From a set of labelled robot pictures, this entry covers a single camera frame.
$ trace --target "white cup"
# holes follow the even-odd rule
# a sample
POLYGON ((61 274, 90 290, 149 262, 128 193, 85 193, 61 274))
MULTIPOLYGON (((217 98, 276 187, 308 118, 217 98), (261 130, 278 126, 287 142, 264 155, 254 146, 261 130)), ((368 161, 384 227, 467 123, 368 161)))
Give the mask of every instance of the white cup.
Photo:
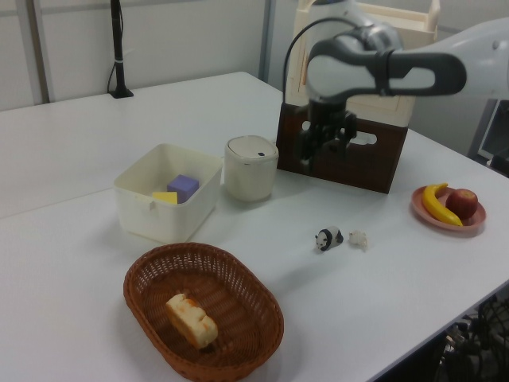
POLYGON ((241 201, 260 201, 272 193, 279 151, 256 135, 233 138, 224 148, 224 183, 241 201))

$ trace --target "yellow sponge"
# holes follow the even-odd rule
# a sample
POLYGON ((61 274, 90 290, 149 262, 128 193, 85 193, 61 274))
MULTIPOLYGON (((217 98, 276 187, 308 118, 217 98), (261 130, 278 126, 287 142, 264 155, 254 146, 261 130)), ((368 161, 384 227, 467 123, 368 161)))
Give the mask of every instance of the yellow sponge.
POLYGON ((171 203, 172 205, 177 204, 177 193, 152 193, 154 199, 171 203))

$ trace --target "apple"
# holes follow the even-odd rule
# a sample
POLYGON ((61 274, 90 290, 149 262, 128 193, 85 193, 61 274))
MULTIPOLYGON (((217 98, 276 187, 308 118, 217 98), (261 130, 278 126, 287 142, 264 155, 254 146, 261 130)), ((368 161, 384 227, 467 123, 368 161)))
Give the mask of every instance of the apple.
POLYGON ((445 207, 454 212, 461 220, 472 217, 477 211, 478 204, 477 195, 469 189, 455 189, 445 201, 445 207))

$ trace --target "white wall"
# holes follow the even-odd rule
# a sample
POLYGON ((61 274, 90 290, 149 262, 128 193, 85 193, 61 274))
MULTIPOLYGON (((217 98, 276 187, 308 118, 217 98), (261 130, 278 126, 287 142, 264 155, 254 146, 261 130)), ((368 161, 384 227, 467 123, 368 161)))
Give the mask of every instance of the white wall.
MULTIPOLYGON (((431 0, 363 0, 362 2, 404 10, 427 12, 431 0)), ((273 0, 266 80, 282 88, 282 67, 293 38, 298 0, 273 0)), ((438 38, 443 39, 483 21, 509 17, 507 0, 441 0, 438 38)), ((461 153, 469 152, 487 100, 448 97, 419 98, 410 128, 461 153)))
POLYGON ((16 0, 0 1, 0 111, 41 102, 27 21, 16 0))
MULTIPOLYGON (((131 90, 227 72, 258 76, 266 2, 121 4, 124 67, 131 90)), ((104 93, 114 58, 110 1, 40 0, 39 12, 50 99, 104 93)))

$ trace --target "black stand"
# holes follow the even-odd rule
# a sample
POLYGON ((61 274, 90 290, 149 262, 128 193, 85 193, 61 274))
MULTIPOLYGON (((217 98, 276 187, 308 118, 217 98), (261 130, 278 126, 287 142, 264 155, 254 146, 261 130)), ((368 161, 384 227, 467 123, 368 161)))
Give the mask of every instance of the black stand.
POLYGON ((115 72, 117 75, 117 88, 110 92, 110 94, 113 96, 113 98, 132 97, 133 92, 126 87, 126 80, 124 78, 120 0, 111 0, 111 24, 113 27, 113 47, 115 50, 115 72))

